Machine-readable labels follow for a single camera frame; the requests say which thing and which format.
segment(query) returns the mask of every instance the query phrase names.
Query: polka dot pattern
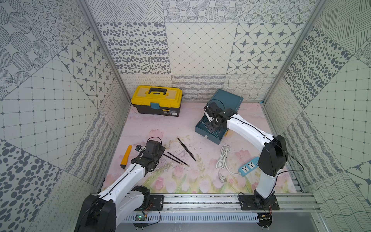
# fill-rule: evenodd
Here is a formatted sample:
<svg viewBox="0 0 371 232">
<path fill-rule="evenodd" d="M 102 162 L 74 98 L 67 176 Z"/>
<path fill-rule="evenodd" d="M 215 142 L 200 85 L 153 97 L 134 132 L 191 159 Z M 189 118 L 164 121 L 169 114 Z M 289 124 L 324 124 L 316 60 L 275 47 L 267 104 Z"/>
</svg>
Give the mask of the polka dot pattern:
<svg viewBox="0 0 371 232">
<path fill-rule="evenodd" d="M 25 231 L 61 175 L 61 169 L 3 140 L 0 142 L 0 222 Z"/>
<path fill-rule="evenodd" d="M 99 23 L 121 74 L 170 73 L 164 23 Z"/>
<path fill-rule="evenodd" d="M 313 27 L 283 78 L 305 108 L 350 56 L 344 48 Z"/>
</svg>

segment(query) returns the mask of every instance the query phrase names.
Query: power strip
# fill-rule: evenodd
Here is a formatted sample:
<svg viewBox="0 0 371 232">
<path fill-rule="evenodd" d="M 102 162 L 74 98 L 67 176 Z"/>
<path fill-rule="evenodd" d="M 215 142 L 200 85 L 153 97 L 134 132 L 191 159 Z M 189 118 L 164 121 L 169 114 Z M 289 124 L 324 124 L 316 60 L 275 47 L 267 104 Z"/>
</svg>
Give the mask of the power strip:
<svg viewBox="0 0 371 232">
<path fill-rule="evenodd" d="M 259 157 L 253 158 L 248 163 L 240 167 L 238 172 L 241 173 L 241 176 L 246 176 L 247 174 L 251 173 L 253 170 L 255 170 L 258 167 L 257 165 L 258 161 L 259 161 Z"/>
</svg>

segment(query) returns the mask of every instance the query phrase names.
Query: black mounting plate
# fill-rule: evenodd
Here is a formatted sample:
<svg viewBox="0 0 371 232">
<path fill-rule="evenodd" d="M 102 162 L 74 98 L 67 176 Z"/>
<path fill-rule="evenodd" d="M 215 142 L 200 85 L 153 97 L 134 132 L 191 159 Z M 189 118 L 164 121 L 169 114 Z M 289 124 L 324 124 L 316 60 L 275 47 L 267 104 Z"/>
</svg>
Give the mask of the black mounting plate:
<svg viewBox="0 0 371 232">
<path fill-rule="evenodd" d="M 150 197 L 150 203 L 152 202 L 152 207 L 150 208 L 150 211 L 157 211 L 162 210 L 162 207 L 164 206 L 164 195 L 151 195 Z"/>
<path fill-rule="evenodd" d="M 279 205 L 277 202 L 276 196 L 270 197 L 268 202 L 259 209 L 254 204 L 254 195 L 239 195 L 241 210 L 269 210 L 269 205 L 272 207 L 272 210 L 279 210 Z"/>
<path fill-rule="evenodd" d="M 214 127 L 212 126 L 211 122 L 209 122 L 209 121 L 205 121 L 205 124 L 206 124 L 206 126 L 207 126 L 207 129 L 210 131 L 210 133 L 219 130 L 219 128 L 218 128 L 218 129 L 214 128 Z"/>
</svg>

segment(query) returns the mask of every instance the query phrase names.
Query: white power cord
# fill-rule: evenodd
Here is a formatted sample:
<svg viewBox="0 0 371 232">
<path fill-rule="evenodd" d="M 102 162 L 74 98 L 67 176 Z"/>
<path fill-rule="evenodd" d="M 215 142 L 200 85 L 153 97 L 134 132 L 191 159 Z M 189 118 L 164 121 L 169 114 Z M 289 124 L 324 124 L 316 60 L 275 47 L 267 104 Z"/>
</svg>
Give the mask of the white power cord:
<svg viewBox="0 0 371 232">
<path fill-rule="evenodd" d="M 227 155 L 231 151 L 231 147 L 229 145 L 223 145 L 220 149 L 220 156 L 218 162 L 216 162 L 216 168 L 218 169 L 219 179 L 222 183 L 227 182 L 227 178 L 221 175 L 220 169 L 227 169 L 230 174 L 239 175 L 240 173 L 232 172 L 227 166 Z"/>
</svg>

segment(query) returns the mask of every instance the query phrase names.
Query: pink floral mat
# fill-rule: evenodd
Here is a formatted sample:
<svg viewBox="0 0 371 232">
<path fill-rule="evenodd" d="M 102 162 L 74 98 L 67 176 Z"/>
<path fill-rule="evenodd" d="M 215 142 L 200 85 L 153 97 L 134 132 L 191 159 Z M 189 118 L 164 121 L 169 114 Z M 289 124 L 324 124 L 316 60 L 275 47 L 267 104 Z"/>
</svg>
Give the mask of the pink floral mat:
<svg viewBox="0 0 371 232">
<path fill-rule="evenodd" d="M 204 106 L 205 103 L 182 103 L 179 117 L 139 114 L 136 108 L 132 107 L 102 190 L 124 173 L 125 170 L 120 167 L 120 163 L 129 145 L 133 148 L 127 167 L 130 160 L 138 155 L 135 151 L 136 145 L 144 146 L 148 138 L 158 136 L 162 139 L 162 145 L 166 147 L 166 154 L 172 153 L 191 167 L 182 166 L 162 156 L 155 171 L 148 173 L 138 183 L 149 188 L 151 193 L 253 193 L 260 177 L 259 168 L 245 177 L 231 175 L 227 170 L 221 170 L 222 175 L 227 178 L 227 182 L 222 183 L 215 165 L 224 144 L 232 148 L 228 154 L 228 167 L 235 173 L 247 161 L 259 156 L 258 150 L 231 130 L 219 145 L 194 132 L 194 126 L 203 116 Z M 238 113 L 259 129 L 271 133 L 258 103 L 242 103 Z M 195 155 L 196 162 L 183 149 L 177 138 L 180 138 Z M 278 177 L 276 192 L 296 193 L 288 173 Z"/>
</svg>

